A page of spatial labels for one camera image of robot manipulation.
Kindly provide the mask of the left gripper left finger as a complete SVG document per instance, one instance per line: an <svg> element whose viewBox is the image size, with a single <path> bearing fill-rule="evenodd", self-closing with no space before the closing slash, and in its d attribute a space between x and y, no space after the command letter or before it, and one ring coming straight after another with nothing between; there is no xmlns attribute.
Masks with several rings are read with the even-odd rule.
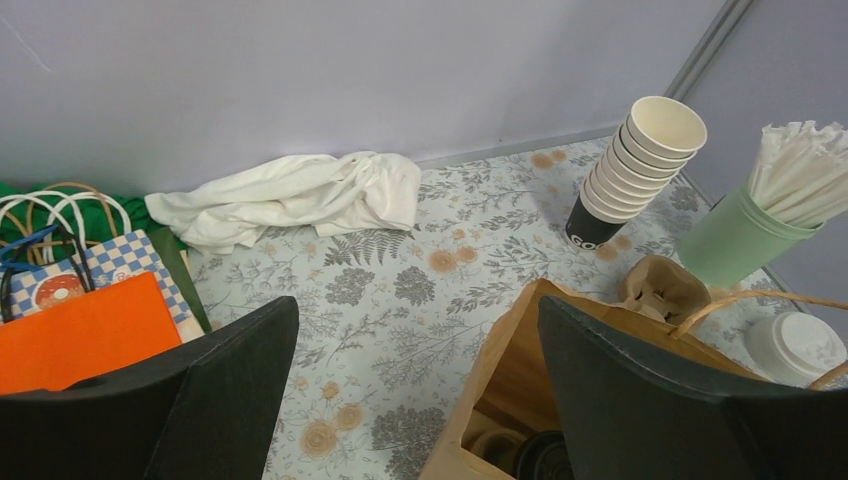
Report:
<svg viewBox="0 0 848 480"><path fill-rule="evenodd" d="M277 298L68 389L1 399L5 479L258 479L299 332Z"/></svg>

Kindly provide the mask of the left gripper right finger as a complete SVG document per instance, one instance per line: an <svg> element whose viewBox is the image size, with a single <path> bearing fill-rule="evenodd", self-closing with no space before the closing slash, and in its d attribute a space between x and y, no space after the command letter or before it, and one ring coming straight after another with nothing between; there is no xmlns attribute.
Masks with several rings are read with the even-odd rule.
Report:
<svg viewBox="0 0 848 480"><path fill-rule="evenodd" d="M721 371L546 296L537 329L578 479L843 479L847 393Z"/></svg>

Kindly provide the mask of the black cup lid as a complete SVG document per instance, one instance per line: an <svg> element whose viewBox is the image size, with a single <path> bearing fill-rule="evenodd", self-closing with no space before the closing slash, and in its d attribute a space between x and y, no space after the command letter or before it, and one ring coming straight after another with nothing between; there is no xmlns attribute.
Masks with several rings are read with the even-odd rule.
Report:
<svg viewBox="0 0 848 480"><path fill-rule="evenodd" d="M574 480L562 431L537 433L518 448L512 468L517 480Z"/></svg>

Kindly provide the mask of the brown paper bag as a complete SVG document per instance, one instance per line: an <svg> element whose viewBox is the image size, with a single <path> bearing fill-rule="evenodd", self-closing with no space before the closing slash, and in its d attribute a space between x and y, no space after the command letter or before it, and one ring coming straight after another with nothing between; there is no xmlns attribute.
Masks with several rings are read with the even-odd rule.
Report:
<svg viewBox="0 0 848 480"><path fill-rule="evenodd" d="M423 467L423 478L516 479L514 458L524 441L544 431L562 431L564 435L537 329L539 303L546 296L560 298L608 326L685 359L769 382L693 335L708 315L733 304L734 296L714 301L680 325L671 325L539 279L524 288L492 327ZM830 383L846 371L845 366L837 366L801 389L843 390L831 389Z"/></svg>

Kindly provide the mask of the brown pulp cup carrier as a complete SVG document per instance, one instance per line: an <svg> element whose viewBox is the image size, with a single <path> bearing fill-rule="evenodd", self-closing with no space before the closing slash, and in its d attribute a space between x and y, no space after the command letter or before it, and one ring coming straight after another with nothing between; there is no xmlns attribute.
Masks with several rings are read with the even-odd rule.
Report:
<svg viewBox="0 0 848 480"><path fill-rule="evenodd" d="M671 325L680 325L707 306L707 287L672 259L648 255L619 284L620 303L627 309Z"/></svg>

